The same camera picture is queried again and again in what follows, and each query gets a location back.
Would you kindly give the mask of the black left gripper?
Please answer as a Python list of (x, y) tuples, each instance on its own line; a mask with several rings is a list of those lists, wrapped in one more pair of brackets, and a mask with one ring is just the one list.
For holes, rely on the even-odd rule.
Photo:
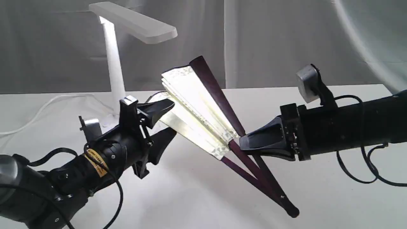
[(138, 104), (138, 100), (129, 95), (120, 100), (118, 124), (102, 138), (102, 153), (108, 165), (113, 166), (111, 171), (120, 177), (126, 169), (132, 168), (140, 179), (149, 174), (147, 158), (149, 163), (157, 165), (177, 132), (169, 127), (160, 130), (151, 137), (153, 145), (148, 151), (147, 127), (152, 129), (174, 106), (169, 99)]

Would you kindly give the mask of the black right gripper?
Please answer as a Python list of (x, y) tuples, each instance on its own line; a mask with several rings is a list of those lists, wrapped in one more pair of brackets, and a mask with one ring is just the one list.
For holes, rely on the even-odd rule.
[[(300, 109), (295, 103), (280, 106), (279, 109), (281, 117), (275, 117), (263, 127), (239, 139), (240, 149), (252, 156), (270, 156), (296, 161), (297, 155), (299, 161), (310, 160)], [(287, 143), (290, 151), (284, 150)]]

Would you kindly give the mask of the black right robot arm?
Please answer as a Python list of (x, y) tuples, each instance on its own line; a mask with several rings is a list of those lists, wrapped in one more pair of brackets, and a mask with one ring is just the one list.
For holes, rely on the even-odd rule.
[(334, 109), (307, 109), (295, 103), (281, 106), (281, 114), (239, 139), (248, 155), (310, 160), (313, 155), (359, 148), (361, 145), (406, 142), (407, 94), (355, 103)]

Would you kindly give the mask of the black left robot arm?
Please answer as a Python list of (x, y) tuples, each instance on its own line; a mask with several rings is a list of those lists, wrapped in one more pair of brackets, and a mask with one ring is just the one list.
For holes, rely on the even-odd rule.
[(30, 162), (22, 155), (1, 155), (1, 216), (29, 229), (73, 229), (71, 219), (98, 191), (116, 184), (118, 208), (104, 226), (116, 221), (124, 202), (120, 177), (129, 168), (143, 179), (147, 164), (157, 165), (177, 132), (165, 128), (149, 134), (175, 107), (169, 99), (139, 103), (132, 96), (120, 100), (118, 124), (102, 133), (98, 120), (84, 120), (83, 153), (57, 148)]

